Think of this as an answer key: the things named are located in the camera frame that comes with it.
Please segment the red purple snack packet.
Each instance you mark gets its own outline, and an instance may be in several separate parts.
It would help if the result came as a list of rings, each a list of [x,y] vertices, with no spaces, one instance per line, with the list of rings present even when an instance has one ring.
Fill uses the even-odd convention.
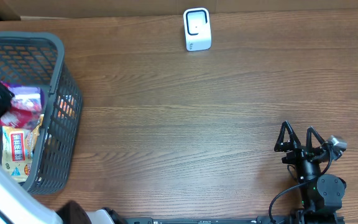
[[[33,130],[39,123],[45,104],[44,91],[39,86],[2,82],[14,94],[11,108],[1,116],[0,126]]]

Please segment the white yellow snack bag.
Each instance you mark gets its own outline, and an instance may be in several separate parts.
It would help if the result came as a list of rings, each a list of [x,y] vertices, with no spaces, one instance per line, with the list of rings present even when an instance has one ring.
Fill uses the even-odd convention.
[[[35,145],[40,134],[39,128],[44,120],[41,114],[33,130],[2,127],[2,169],[16,182],[23,183],[32,168]]]

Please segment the orange white snack packet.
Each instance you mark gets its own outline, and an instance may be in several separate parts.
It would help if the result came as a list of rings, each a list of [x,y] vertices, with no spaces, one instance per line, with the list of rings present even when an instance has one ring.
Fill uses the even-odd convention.
[[[65,95],[63,98],[61,96],[58,97],[58,105],[60,109],[58,110],[57,117],[58,118],[66,118],[67,115],[74,118],[75,116],[75,99],[71,95]]]

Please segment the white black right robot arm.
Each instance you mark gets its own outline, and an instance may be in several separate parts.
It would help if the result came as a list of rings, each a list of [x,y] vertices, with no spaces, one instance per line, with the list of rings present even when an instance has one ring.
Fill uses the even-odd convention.
[[[338,160],[347,149],[347,142],[339,136],[323,139],[310,126],[306,131],[306,144],[302,145],[288,121],[280,128],[275,152],[284,152],[282,163],[296,185],[277,194],[268,207],[270,223],[344,223],[337,216],[342,208],[346,181],[328,173],[333,161]],[[294,209],[286,217],[273,216],[274,203],[283,195],[298,189],[302,208]]]

